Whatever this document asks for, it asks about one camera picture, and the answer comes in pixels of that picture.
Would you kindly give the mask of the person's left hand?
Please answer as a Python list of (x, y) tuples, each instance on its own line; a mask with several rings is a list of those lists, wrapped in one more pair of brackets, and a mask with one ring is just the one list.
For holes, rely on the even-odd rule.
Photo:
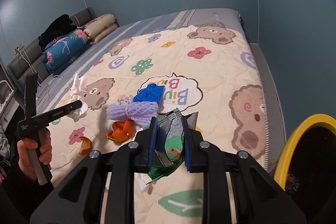
[(35, 162), (37, 159), (36, 150), (39, 149), (41, 155), (38, 157), (39, 162), (43, 165), (49, 165), (52, 160), (52, 145), (51, 134), (49, 129), (44, 128), (39, 131), (44, 138), (43, 144), (39, 147), (38, 143), (33, 139), (23, 138), (17, 143), (18, 155), (19, 155), (19, 168), (23, 174), (30, 180), (37, 180), (37, 174), (35, 172)]

